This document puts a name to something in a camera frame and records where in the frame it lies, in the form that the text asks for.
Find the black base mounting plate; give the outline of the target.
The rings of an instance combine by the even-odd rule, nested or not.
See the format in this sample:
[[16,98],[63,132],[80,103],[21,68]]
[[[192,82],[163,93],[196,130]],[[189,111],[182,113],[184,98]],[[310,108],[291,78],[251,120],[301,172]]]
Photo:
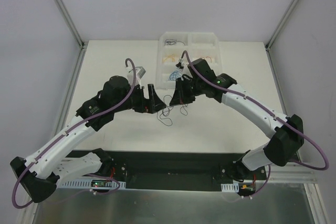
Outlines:
[[232,183],[240,153],[94,152],[110,158],[109,172],[127,189],[220,191]]

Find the aluminium frame post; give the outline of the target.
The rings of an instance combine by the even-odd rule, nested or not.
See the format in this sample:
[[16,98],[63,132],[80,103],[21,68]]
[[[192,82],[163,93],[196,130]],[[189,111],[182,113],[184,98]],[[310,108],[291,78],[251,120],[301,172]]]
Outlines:
[[63,0],[54,0],[61,16],[63,17],[65,24],[67,25],[68,29],[70,30],[73,38],[75,39],[75,41],[77,42],[77,44],[79,45],[80,48],[83,48],[85,46],[85,41],[82,39],[82,37],[80,36],[78,29],[74,23],[74,21],[72,20]]
[[277,24],[274,32],[270,36],[269,40],[265,44],[266,51],[269,51],[273,44],[275,43],[276,39],[280,35],[281,31],[284,29],[286,23],[289,21],[292,13],[295,11],[296,7],[298,6],[301,0],[291,0],[288,7],[286,8],[284,14],[282,15],[279,23]]

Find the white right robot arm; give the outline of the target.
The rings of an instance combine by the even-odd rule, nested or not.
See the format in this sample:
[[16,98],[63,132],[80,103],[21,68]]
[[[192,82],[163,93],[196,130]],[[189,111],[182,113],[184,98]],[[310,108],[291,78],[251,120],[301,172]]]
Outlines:
[[296,133],[303,131],[299,116],[287,116],[253,103],[234,78],[225,73],[217,76],[204,59],[193,61],[188,69],[190,76],[183,74],[175,80],[171,106],[190,104],[197,96],[206,95],[242,114],[270,139],[267,144],[247,151],[237,161],[234,170],[240,178],[250,178],[262,166],[285,166],[292,160],[304,143],[303,137]]

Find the left aluminium frame post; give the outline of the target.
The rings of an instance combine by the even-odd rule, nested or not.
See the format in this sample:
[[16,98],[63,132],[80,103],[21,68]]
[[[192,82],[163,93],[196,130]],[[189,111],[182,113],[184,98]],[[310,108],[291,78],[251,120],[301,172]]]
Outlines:
[[67,25],[68,29],[70,30],[73,38],[75,39],[75,41],[77,42],[77,44],[79,45],[80,48],[83,48],[85,46],[85,41],[82,39],[82,37],[80,36],[78,29],[74,23],[74,21],[72,20],[63,0],[54,0],[61,16],[63,17],[65,24]]

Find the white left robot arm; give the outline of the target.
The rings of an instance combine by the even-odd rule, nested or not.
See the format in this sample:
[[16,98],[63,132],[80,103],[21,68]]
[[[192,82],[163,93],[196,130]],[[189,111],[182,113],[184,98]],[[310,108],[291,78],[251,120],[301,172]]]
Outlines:
[[133,110],[154,114],[166,108],[153,84],[148,84],[148,93],[148,98],[145,98],[140,84],[132,86],[125,77],[111,77],[103,89],[84,102],[70,123],[47,144],[26,158],[15,157],[10,162],[17,177],[14,187],[22,185],[31,201],[39,203],[49,198],[58,186],[77,177],[87,174],[111,176],[114,167],[112,158],[101,148],[69,162],[63,162],[63,158],[110,123],[117,112]]

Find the right aluminium frame post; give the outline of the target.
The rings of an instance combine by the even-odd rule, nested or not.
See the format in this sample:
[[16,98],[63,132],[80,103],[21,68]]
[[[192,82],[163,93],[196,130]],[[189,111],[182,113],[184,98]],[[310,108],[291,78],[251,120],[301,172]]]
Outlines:
[[276,39],[280,35],[281,31],[284,29],[286,23],[289,21],[292,13],[295,11],[296,7],[298,6],[301,0],[291,0],[288,7],[286,8],[284,14],[282,15],[279,23],[277,24],[274,32],[270,36],[269,40],[265,44],[266,51],[269,51],[273,44],[275,43]]

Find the aluminium front rail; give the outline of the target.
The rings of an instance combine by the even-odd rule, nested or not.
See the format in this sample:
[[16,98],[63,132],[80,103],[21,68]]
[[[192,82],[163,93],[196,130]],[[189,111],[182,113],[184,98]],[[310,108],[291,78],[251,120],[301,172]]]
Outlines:
[[[119,181],[113,178],[114,172],[93,172],[91,175],[88,175],[86,172],[91,171],[89,167],[85,167],[83,169],[75,169],[60,166],[56,168],[55,171],[52,171],[47,175],[42,175],[35,168],[31,168],[29,171],[36,178],[39,178],[42,181],[47,182],[49,185],[55,186],[57,188],[65,182],[79,178],[99,178],[119,183]],[[232,183],[239,183],[239,186],[247,185],[247,187],[251,187],[256,183],[261,182],[294,184],[316,182],[315,176],[312,172],[297,165],[292,165],[291,167],[261,167],[255,171],[247,171],[242,174],[238,174],[233,171],[232,180]]]

